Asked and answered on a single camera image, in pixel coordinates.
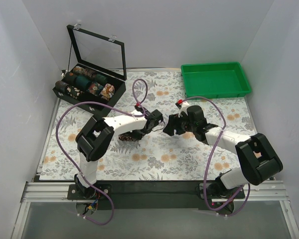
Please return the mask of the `black floral necktie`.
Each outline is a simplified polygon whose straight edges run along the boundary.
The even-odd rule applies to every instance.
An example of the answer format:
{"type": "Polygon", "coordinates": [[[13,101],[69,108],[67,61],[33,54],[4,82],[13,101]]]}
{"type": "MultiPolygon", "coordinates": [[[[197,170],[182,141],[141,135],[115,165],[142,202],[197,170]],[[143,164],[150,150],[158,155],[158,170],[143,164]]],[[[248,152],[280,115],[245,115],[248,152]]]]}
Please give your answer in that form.
{"type": "Polygon", "coordinates": [[[137,132],[126,132],[119,135],[121,141],[138,141],[142,138],[142,135],[137,132]]]}

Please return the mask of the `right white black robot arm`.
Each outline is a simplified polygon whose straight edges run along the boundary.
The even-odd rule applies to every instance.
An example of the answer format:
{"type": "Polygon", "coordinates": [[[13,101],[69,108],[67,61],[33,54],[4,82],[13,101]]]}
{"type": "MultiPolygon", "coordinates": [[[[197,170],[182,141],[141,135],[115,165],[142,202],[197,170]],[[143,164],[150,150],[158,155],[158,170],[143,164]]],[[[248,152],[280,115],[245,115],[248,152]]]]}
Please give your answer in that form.
{"type": "Polygon", "coordinates": [[[170,115],[163,130],[169,136],[186,132],[207,145],[225,149],[237,155],[240,166],[219,175],[212,183],[203,184],[201,192],[207,196],[229,197],[238,187],[259,185],[283,169],[283,164],[264,134],[238,134],[208,123],[199,106],[181,107],[170,115]]]}

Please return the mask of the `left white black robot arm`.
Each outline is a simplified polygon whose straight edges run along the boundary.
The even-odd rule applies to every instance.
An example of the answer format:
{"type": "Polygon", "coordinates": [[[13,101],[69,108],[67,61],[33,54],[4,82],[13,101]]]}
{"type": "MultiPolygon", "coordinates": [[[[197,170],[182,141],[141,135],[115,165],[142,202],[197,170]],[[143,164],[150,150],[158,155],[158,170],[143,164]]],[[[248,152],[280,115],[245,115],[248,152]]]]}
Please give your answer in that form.
{"type": "Polygon", "coordinates": [[[75,176],[78,193],[85,199],[95,196],[98,160],[106,153],[114,137],[122,141],[138,141],[162,122],[159,110],[137,109],[130,116],[111,118],[92,116],[76,137],[81,169],[75,176]]]}

